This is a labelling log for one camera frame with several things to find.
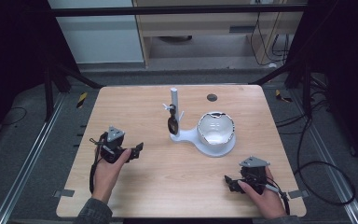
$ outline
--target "person's right hand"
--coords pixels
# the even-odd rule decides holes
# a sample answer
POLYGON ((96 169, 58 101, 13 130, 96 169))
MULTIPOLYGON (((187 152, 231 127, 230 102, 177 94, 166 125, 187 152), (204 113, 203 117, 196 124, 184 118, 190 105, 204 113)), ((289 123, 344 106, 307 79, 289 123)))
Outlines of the person's right hand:
MULTIPOLYGON (((267 166, 266 175, 268 179, 273 179, 271 171, 267 166)), ((263 193, 260 195, 247 183, 239 180, 238 184, 249 196, 249 198, 255 203, 264 218, 273 219, 287 216, 278 193, 270 189, 264 189, 263 193)))

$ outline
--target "dark sleeve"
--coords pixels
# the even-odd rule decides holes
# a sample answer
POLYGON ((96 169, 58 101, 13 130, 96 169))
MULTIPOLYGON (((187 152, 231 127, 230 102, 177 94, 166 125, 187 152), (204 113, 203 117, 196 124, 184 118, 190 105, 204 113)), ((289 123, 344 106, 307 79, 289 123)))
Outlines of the dark sleeve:
POLYGON ((112 211, 105 203, 90 198, 81 209, 74 223, 109 223, 111 217, 112 211))
POLYGON ((296 216, 278 217, 278 218, 267 220, 264 223, 265 224, 298 224, 300 223, 300 219, 296 216))

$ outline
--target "eyeglasses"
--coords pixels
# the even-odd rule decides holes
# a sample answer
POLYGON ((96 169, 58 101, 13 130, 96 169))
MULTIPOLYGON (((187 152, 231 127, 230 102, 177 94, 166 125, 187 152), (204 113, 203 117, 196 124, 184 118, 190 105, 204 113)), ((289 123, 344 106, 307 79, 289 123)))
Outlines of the eyeglasses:
POLYGON ((179 124, 178 121, 176 120, 175 114, 176 114, 176 106, 175 105, 170 105, 171 109, 170 109, 170 114, 171 117, 168 118, 168 130, 170 130, 171 134, 178 134, 179 131, 179 124))

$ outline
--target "white base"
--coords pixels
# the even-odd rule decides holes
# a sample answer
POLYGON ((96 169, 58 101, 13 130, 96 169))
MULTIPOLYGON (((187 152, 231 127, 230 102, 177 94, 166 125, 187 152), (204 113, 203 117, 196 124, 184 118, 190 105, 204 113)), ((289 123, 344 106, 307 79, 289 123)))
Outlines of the white base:
POLYGON ((203 154, 210 156, 210 157, 223 157, 228 154, 234 148, 235 146, 235 134, 232 136, 231 140, 224 144, 221 147, 217 146, 207 146, 204 143, 202 143, 199 139, 197 127, 194 129, 183 131, 179 130, 177 135, 171 134, 171 139, 173 142, 179 143, 179 142, 189 142, 194 144, 196 148, 203 154))

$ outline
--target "human hand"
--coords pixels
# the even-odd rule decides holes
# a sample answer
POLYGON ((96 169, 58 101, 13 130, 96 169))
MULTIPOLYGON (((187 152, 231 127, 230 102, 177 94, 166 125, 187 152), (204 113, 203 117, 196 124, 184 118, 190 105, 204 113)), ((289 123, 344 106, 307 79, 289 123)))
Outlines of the human hand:
MULTIPOLYGON (((271 171, 266 166, 267 179, 273 179, 271 171)), ((273 219, 277 217, 286 217, 286 212, 283 208, 281 198, 278 193, 265 188, 263 193, 258 194, 250 185, 245 182, 238 181, 243 191, 255 203, 261 215, 266 219, 273 219)))
POLYGON ((109 163, 102 159, 98 162, 94 175, 94 191, 91 197, 108 203, 112 189, 115 186, 118 175, 131 155, 131 149, 126 149, 115 163, 109 163))

